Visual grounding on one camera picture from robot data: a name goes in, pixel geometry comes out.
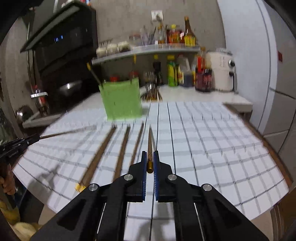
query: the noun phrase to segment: wall socket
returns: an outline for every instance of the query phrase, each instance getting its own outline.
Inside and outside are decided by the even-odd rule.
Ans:
[[[156,15],[160,17],[161,20],[163,20],[163,11],[162,10],[156,10],[151,11],[152,21],[156,21]]]

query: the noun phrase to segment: white shelf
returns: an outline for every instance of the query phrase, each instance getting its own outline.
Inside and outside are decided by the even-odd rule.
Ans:
[[[101,58],[94,58],[92,65],[101,64],[110,60],[116,60],[120,58],[130,57],[134,54],[144,55],[153,53],[196,53],[200,50],[199,46],[185,47],[183,44],[161,44],[161,45],[147,45],[134,47],[131,51],[117,53]]]

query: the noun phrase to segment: checkered tablecloth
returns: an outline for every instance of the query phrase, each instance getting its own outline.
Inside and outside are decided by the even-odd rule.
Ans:
[[[128,165],[141,122],[144,134],[138,148],[147,151],[151,125],[160,161],[189,183],[210,183],[248,219],[278,202],[287,192],[286,182],[261,140],[237,115],[217,102],[162,102],[143,104],[144,115],[118,121],[117,130],[92,179],[105,185],[112,181],[121,142],[128,124],[129,140],[121,174]],[[76,195],[74,187],[108,133],[111,122],[104,109],[73,111],[43,133],[94,126],[82,132],[52,137],[33,144],[14,169],[15,175],[44,204],[60,211]],[[157,203],[153,174],[147,174],[146,201],[129,203],[125,240],[174,240],[171,203]]]

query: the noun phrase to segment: blue digital display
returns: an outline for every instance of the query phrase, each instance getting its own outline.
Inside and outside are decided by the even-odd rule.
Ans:
[[[57,42],[59,42],[59,41],[62,40],[62,39],[63,39],[63,35],[61,35],[61,36],[58,37],[58,38],[54,38],[54,42],[57,43]]]

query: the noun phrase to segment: silver screw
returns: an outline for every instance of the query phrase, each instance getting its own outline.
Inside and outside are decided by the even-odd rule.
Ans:
[[[132,175],[132,174],[126,174],[126,175],[124,176],[124,179],[125,179],[126,181],[130,181],[130,180],[133,179],[133,175]]]
[[[97,190],[97,189],[98,189],[98,185],[97,185],[97,184],[94,184],[94,183],[93,183],[93,184],[89,185],[89,190],[90,190],[90,191],[93,192],[93,191],[95,191],[95,190]]]
[[[168,179],[169,179],[170,181],[174,181],[174,180],[177,179],[177,176],[174,175],[174,174],[169,174],[169,175],[168,175]]]
[[[204,184],[202,186],[202,188],[205,190],[205,191],[211,191],[212,190],[212,186],[210,184]]]

